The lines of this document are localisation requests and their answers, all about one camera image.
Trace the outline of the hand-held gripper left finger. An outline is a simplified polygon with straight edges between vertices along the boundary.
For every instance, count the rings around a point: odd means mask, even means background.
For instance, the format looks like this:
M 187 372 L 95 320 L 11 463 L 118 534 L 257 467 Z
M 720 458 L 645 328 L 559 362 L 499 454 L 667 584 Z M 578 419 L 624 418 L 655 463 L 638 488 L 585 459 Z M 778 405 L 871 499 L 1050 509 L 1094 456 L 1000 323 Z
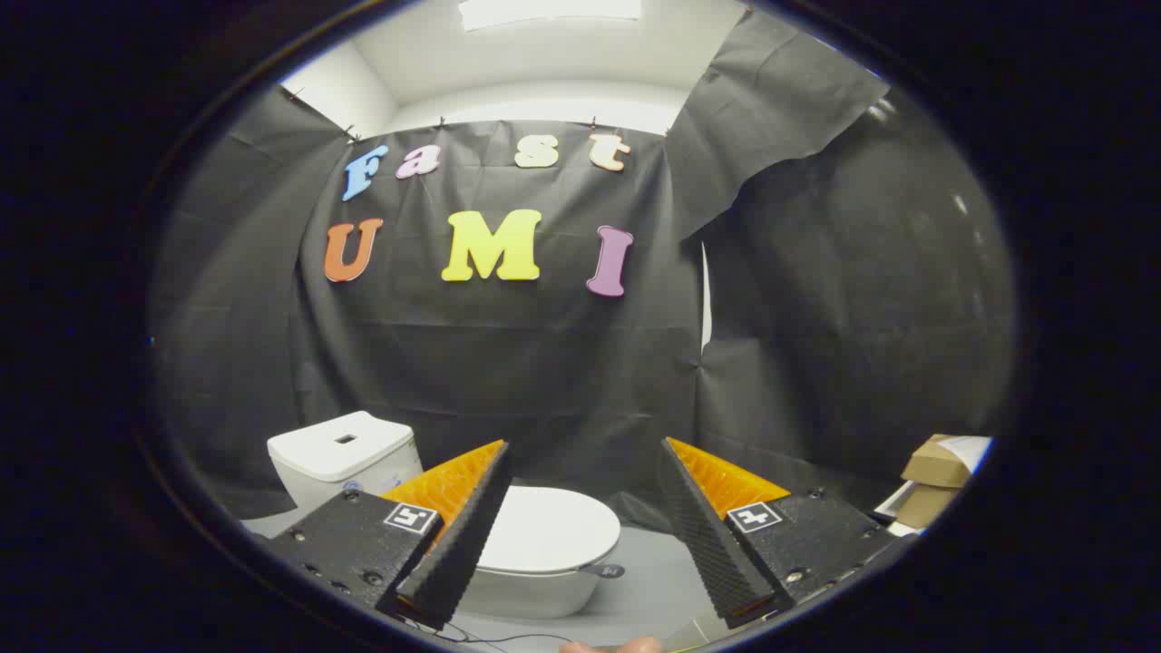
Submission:
M 512 482 L 490 442 L 385 493 L 345 489 L 269 541 L 322 590 L 390 619 L 442 629 L 475 574 Z

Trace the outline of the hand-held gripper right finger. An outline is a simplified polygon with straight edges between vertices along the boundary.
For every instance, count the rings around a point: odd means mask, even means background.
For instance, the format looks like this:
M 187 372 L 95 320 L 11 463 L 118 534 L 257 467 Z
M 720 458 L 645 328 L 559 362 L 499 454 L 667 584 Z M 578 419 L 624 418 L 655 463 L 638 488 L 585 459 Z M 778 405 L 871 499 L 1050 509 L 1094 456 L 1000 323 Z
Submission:
M 830 491 L 788 491 L 673 438 L 659 443 L 657 478 L 727 627 L 821 598 L 911 541 Z

